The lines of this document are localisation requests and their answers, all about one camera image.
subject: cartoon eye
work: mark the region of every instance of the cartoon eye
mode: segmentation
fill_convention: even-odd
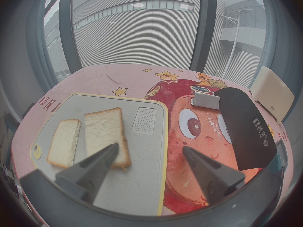
[[[201,133],[198,116],[188,108],[179,113],[179,127],[182,134],[189,139],[194,139]]]
[[[229,137],[229,133],[227,131],[227,128],[226,128],[226,125],[225,125],[225,122],[224,122],[224,119],[223,119],[223,116],[222,114],[219,114],[217,116],[218,118],[218,122],[219,122],[219,127],[220,127],[220,130],[221,130],[221,133],[223,134],[224,138],[228,141],[228,143],[232,143],[230,137]]]

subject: street lamp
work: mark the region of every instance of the street lamp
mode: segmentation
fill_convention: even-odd
[[[232,61],[232,57],[233,57],[234,52],[235,52],[235,48],[236,48],[236,44],[237,44],[237,39],[238,39],[238,34],[239,34],[239,28],[240,28],[240,13],[242,13],[242,12],[247,13],[247,10],[252,10],[252,9],[241,9],[241,10],[238,10],[238,11],[239,11],[238,19],[233,18],[233,17],[224,16],[224,15],[221,15],[221,16],[220,16],[220,17],[225,17],[225,18],[227,18],[228,20],[232,21],[233,23],[235,23],[235,24],[237,25],[237,32],[236,32],[236,37],[235,37],[234,45],[233,45],[233,47],[232,47],[232,52],[231,52],[231,54],[230,54],[230,57],[229,57],[229,60],[228,60],[228,63],[227,63],[227,66],[226,66],[226,68],[225,68],[225,71],[224,71],[224,73],[223,73],[222,78],[225,77],[225,74],[226,74],[226,72],[227,72],[227,70],[228,70],[228,68],[229,68],[230,62]]]

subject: gray cutting board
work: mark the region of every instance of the gray cutting board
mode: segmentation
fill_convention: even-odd
[[[59,122],[78,119],[82,122],[74,164],[85,159],[84,115],[115,107],[122,109],[124,133],[127,138],[131,166],[127,171],[111,169],[94,201],[94,205],[125,214],[161,214],[167,159],[167,108],[164,104],[141,99],[74,94],[50,117],[31,148],[31,158],[51,180],[62,168],[51,165],[46,157]],[[34,157],[35,145],[42,153]]]

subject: pink tablecloth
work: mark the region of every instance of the pink tablecloth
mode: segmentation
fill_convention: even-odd
[[[222,88],[222,85],[236,87],[251,97],[247,88],[226,80],[223,80],[225,83],[221,83],[218,81],[219,79],[214,76],[208,77],[198,74],[194,71],[162,66],[107,64],[85,67],[67,77],[46,93],[32,107],[18,127],[12,141],[12,157],[17,177],[21,178],[35,170],[35,166],[30,158],[31,145],[51,114],[71,94],[90,93],[148,99],[160,90],[162,84],[166,85],[167,83],[166,88],[169,89],[173,84],[176,86],[176,82],[183,81],[184,83],[184,81],[191,81],[202,87],[210,85],[212,88]],[[286,146],[288,167],[283,182],[281,195],[283,197],[293,176],[293,157],[290,142],[283,125],[278,124],[273,116],[259,103],[255,103],[255,105],[267,124],[272,128],[275,142],[283,139]]]

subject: cartoon character print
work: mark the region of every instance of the cartoon character print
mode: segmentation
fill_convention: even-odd
[[[208,88],[209,94],[227,87],[220,80],[218,84],[220,88],[217,88],[213,86],[213,82],[211,84],[207,81],[209,79],[207,75],[203,76],[205,81],[202,85],[201,82],[185,79],[178,79],[176,83],[169,83],[172,80],[160,81],[145,96],[145,99],[161,101],[169,111],[163,205],[177,214],[208,205],[205,195],[182,154],[184,145],[238,170],[235,153],[220,111],[191,105],[191,99],[194,97],[191,86],[199,85]],[[245,182],[248,182],[257,172],[257,169],[245,170]]]
[[[216,88],[226,88],[227,87],[225,82],[220,79],[214,80],[214,79],[211,79],[210,76],[208,76],[204,73],[198,73],[198,72],[196,72],[196,73],[198,74],[197,78],[201,81],[197,85],[216,87]]]

